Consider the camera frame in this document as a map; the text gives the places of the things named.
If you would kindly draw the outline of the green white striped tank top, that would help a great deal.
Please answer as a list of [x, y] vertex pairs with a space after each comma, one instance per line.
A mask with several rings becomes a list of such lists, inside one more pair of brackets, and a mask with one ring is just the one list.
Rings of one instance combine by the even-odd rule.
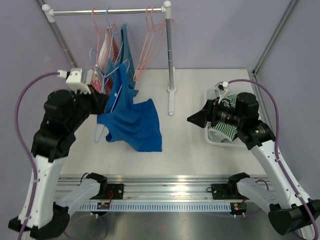
[[[220, 102], [220, 105], [235, 108], [236, 98], [236, 94], [229, 95]], [[237, 128], [230, 124], [218, 123], [208, 128], [207, 136], [211, 142], [231, 144], [237, 137]]]

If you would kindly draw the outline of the bright blue tank top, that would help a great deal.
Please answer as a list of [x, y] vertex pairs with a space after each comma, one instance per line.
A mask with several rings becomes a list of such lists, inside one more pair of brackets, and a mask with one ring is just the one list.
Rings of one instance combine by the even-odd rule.
[[109, 143], [124, 141], [138, 152], [161, 152], [162, 135], [159, 116], [151, 98], [134, 103], [134, 88], [129, 85], [127, 67], [120, 64], [105, 106], [97, 123], [108, 129]]

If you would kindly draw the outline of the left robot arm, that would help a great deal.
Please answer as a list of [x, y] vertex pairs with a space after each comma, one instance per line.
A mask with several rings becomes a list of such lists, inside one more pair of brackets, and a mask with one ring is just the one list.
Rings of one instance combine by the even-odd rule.
[[90, 173], [71, 193], [55, 201], [62, 167], [75, 142], [75, 132], [90, 115], [102, 114], [109, 95], [57, 90], [44, 103], [45, 114], [40, 129], [34, 134], [30, 153], [36, 166], [32, 172], [26, 203], [20, 215], [8, 227], [17, 232], [28, 231], [36, 240], [57, 238], [66, 230], [71, 216], [91, 198], [110, 196], [108, 179]]

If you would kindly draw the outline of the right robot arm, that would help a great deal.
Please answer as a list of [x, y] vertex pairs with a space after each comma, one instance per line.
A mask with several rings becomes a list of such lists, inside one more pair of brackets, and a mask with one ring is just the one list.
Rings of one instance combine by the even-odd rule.
[[320, 201], [311, 199], [299, 185], [279, 153], [272, 130], [259, 119], [258, 110], [256, 96], [241, 92], [236, 96], [235, 107], [226, 107], [218, 99], [209, 99], [187, 121], [200, 128], [205, 128], [208, 123], [236, 127], [238, 138], [258, 160], [274, 192], [259, 186], [243, 172], [229, 177], [227, 193], [232, 198], [243, 196], [253, 201], [267, 214], [274, 230], [286, 235], [314, 225], [320, 215]]

